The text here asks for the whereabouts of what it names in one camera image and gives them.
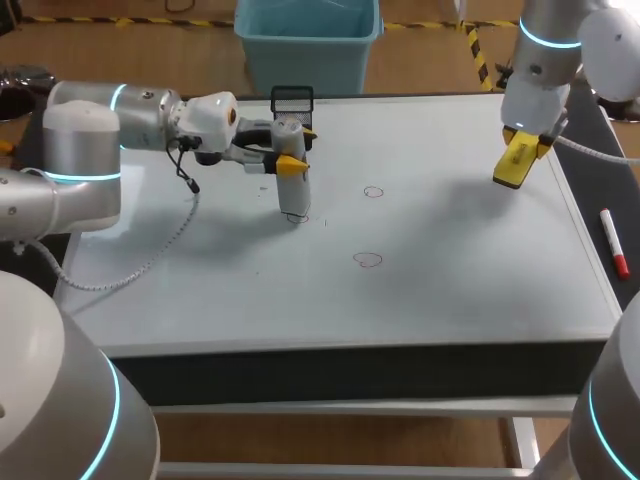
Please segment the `black cable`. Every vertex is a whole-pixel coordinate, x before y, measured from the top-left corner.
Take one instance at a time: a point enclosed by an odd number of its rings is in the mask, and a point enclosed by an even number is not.
[[[507,89],[507,83],[509,82],[509,78],[513,75],[513,67],[511,66],[511,58],[507,61],[506,65],[500,65],[496,63],[496,70],[500,74],[500,78],[496,82],[496,86],[503,90]]]
[[[173,158],[173,155],[171,154],[171,146],[176,142],[178,143],[178,151],[180,152],[180,154],[178,155],[178,160]],[[165,151],[167,152],[169,160],[171,160],[171,163],[173,163],[173,165],[176,167],[176,175],[185,181],[192,193],[196,194],[200,193],[200,186],[198,185],[198,182],[191,178],[189,174],[182,168],[182,157],[185,152],[188,152],[189,150],[190,146],[185,145],[183,139],[177,137],[169,139],[165,146]]]
[[[164,0],[164,11],[167,13],[185,13],[185,12],[188,12],[189,10],[193,10],[195,6],[196,6],[196,0],[191,0],[191,3],[189,4],[189,6],[180,10],[174,10],[173,8],[169,7],[169,0]]]

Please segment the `wooden floor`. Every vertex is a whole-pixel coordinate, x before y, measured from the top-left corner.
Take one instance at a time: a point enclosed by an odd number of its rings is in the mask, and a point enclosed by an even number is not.
[[[177,8],[180,2],[172,0]],[[23,0],[40,16],[164,17],[162,0]],[[386,22],[452,20],[447,1],[380,0]],[[469,0],[469,19],[518,18],[521,0]],[[234,0],[197,0],[176,18],[232,20]],[[486,28],[480,42],[489,65],[511,55],[515,29]],[[38,64],[59,79],[171,87],[184,95],[253,92],[242,46],[230,29],[100,24],[24,25],[0,38],[2,63]],[[491,67],[494,80],[497,78]],[[476,92],[480,84],[465,35],[448,30],[388,31],[372,48],[369,93]],[[25,121],[0,127],[17,141]],[[638,129],[616,126],[626,153],[640,156]],[[509,466],[505,436],[492,419],[158,416],[163,459],[431,466]],[[542,450],[564,420],[537,421]]]

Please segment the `white marker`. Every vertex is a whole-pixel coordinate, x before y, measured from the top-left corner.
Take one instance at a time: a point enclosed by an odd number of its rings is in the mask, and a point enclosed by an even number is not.
[[[622,246],[620,245],[620,239],[616,233],[616,227],[613,225],[613,218],[611,218],[611,212],[605,208],[600,212],[600,220],[602,220],[602,226],[604,232],[607,234],[607,240],[609,240],[609,246],[611,247],[611,253],[613,254],[613,262],[616,265],[618,271],[618,277],[620,280],[628,280],[631,276],[627,261],[622,253]]]

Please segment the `red marker cap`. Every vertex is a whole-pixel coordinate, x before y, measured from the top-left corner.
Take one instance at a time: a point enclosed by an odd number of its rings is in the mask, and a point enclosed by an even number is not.
[[[629,280],[631,272],[629,271],[629,266],[627,265],[624,255],[616,255],[613,257],[613,261],[616,264],[616,270],[618,271],[618,277],[620,277],[620,280]]]

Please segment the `table surface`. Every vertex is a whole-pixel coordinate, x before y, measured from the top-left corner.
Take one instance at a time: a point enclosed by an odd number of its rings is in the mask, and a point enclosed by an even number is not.
[[[300,225],[272,177],[189,158],[201,208],[167,256],[121,291],[58,301],[112,357],[604,340],[620,307],[555,154],[519,191],[491,182],[500,102],[317,101]],[[270,116],[267,102],[240,114]],[[127,275],[189,210],[163,154],[125,151],[122,171],[120,223],[72,239],[76,279]]]

